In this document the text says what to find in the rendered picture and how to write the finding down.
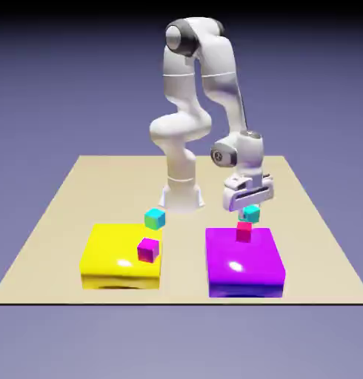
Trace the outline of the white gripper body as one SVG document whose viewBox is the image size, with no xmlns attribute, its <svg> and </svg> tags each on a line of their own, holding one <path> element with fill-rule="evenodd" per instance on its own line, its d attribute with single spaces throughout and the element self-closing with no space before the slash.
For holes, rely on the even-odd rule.
<svg viewBox="0 0 363 379">
<path fill-rule="evenodd" d="M 223 207 L 229 212 L 261 204 L 273 196 L 273 177 L 270 175 L 262 178 L 231 175 L 224 181 Z"/>
</svg>

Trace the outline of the large purple box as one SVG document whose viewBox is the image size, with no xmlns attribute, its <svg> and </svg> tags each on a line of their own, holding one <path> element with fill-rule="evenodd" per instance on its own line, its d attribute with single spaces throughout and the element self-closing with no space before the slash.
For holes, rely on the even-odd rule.
<svg viewBox="0 0 363 379">
<path fill-rule="evenodd" d="M 207 228 L 205 252 L 210 297 L 282 296 L 286 272 L 270 229 L 255 228 L 240 242 L 234 228 Z"/>
</svg>

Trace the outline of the small cyan cube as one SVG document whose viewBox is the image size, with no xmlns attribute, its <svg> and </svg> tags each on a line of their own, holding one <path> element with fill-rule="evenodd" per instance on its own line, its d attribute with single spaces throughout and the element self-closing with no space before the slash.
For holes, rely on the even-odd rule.
<svg viewBox="0 0 363 379">
<path fill-rule="evenodd" d="M 258 204 L 252 204 L 247 207 L 243 207 L 239 210 L 239 215 L 238 215 L 239 221 L 255 224 L 259 222 L 259 219 L 260 219 L 260 206 Z"/>
<path fill-rule="evenodd" d="M 152 208 L 144 214 L 144 225 L 149 229 L 161 229 L 165 223 L 165 211 L 161 209 Z"/>
</svg>

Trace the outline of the large yellow box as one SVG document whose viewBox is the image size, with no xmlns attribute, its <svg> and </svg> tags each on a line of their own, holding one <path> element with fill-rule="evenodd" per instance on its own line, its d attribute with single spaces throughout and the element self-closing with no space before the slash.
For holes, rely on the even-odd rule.
<svg viewBox="0 0 363 379">
<path fill-rule="evenodd" d="M 140 261 L 137 246 L 143 238 L 159 241 L 155 262 Z M 95 224 L 79 269 L 83 289 L 158 289 L 161 277 L 162 231 L 144 224 Z"/>
</svg>

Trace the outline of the small magenta cube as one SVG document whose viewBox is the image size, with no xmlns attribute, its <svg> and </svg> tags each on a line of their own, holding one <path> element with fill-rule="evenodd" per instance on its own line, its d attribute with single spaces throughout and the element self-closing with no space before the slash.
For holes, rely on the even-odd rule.
<svg viewBox="0 0 363 379">
<path fill-rule="evenodd" d="M 140 261 L 153 264 L 159 256 L 159 241 L 143 238 L 137 246 L 137 255 Z"/>
</svg>

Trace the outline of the small red cube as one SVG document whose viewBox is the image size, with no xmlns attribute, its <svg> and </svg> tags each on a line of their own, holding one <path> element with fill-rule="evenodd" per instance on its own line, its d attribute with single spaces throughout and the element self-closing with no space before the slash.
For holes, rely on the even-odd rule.
<svg viewBox="0 0 363 379">
<path fill-rule="evenodd" d="M 239 221 L 236 226 L 236 240 L 249 243 L 252 237 L 252 224 L 246 221 Z"/>
</svg>

